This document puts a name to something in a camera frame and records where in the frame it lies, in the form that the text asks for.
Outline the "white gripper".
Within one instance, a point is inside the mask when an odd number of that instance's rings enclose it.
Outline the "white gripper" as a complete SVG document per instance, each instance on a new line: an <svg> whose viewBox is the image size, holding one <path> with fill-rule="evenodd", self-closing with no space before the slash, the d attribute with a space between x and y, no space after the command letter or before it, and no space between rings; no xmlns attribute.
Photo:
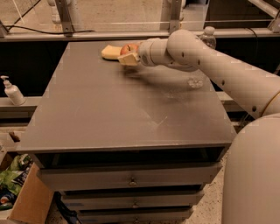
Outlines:
<svg viewBox="0 0 280 224"><path fill-rule="evenodd" d="M155 64L151 59L151 46L153 42L151 40L145 40L139 44L137 53L131 52L127 54L122 54L118 57L118 61L123 66L136 66L140 62L147 67L154 67Z"/></svg>

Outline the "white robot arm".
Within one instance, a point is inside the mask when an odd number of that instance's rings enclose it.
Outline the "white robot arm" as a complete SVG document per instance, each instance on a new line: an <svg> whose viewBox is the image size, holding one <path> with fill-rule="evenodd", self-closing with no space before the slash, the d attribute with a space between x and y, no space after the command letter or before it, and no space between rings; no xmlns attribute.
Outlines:
<svg viewBox="0 0 280 224"><path fill-rule="evenodd" d="M252 117L232 142L221 224L280 224L280 77L208 47L187 30L121 48L130 64L192 66Z"/></svg>

